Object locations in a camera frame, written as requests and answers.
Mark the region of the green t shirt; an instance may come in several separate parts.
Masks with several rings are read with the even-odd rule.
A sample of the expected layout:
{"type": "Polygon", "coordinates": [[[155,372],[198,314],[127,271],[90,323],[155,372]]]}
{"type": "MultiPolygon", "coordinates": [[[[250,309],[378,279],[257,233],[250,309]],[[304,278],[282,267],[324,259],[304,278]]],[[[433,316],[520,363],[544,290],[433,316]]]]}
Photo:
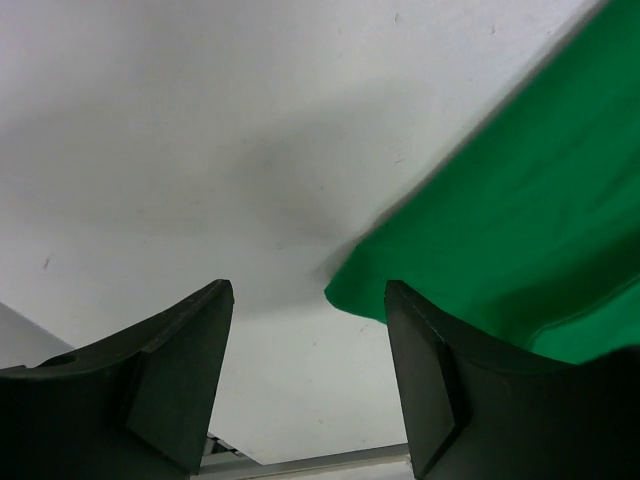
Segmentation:
{"type": "Polygon", "coordinates": [[[639,341],[639,5],[608,3],[326,287],[383,320],[399,280],[534,353],[639,341]]]}

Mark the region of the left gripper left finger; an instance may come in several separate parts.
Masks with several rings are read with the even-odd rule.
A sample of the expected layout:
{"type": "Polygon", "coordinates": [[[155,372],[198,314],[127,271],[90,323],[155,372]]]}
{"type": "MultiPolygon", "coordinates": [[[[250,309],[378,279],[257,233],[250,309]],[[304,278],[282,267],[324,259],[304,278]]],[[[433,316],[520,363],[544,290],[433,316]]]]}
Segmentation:
{"type": "Polygon", "coordinates": [[[5,479],[187,479],[201,466],[230,333],[216,280],[85,347],[1,372],[5,479]]]}

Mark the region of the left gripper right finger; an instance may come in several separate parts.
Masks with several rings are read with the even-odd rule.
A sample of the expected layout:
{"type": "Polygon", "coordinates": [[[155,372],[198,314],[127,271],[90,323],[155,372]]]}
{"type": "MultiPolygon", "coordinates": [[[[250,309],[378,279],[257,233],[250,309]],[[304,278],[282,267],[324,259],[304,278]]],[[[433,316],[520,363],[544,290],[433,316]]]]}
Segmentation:
{"type": "Polygon", "coordinates": [[[418,479],[635,479],[639,350],[572,365],[495,338],[400,281],[384,294],[418,479]]]}

